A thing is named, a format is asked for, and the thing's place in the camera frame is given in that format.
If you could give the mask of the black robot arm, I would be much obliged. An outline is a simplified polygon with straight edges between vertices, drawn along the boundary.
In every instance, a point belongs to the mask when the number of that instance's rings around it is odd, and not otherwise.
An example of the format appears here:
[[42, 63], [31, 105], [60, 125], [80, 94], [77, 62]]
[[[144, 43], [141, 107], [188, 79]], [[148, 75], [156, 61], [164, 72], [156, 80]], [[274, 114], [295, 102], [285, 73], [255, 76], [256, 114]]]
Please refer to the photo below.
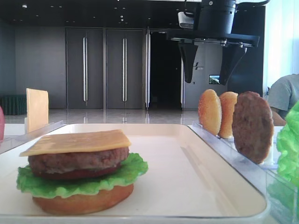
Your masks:
[[235, 0], [203, 0], [196, 5], [193, 13], [179, 12], [178, 17], [185, 22], [180, 29], [168, 29], [167, 39], [178, 42], [183, 60], [185, 81], [192, 81], [197, 42], [219, 44], [222, 49], [222, 62], [219, 83], [225, 85], [247, 48], [257, 47], [260, 37], [256, 35], [233, 34], [234, 16], [240, 9], [261, 7], [268, 3], [237, 3]]

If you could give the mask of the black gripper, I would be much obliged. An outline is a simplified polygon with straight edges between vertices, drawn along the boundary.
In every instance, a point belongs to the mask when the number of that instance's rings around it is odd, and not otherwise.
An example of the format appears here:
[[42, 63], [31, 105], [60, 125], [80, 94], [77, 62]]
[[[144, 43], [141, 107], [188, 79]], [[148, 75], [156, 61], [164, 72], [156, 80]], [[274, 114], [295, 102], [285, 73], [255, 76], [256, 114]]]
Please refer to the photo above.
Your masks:
[[187, 83], [192, 81], [193, 63], [198, 49], [198, 45], [194, 45], [195, 42], [220, 44], [221, 46], [228, 45], [222, 48], [219, 77], [219, 83], [226, 85], [230, 75], [247, 53], [246, 47], [257, 47], [260, 40], [260, 36], [256, 35], [213, 34], [192, 29], [168, 29], [166, 32], [168, 40], [179, 42], [178, 47], [183, 60], [185, 82]]

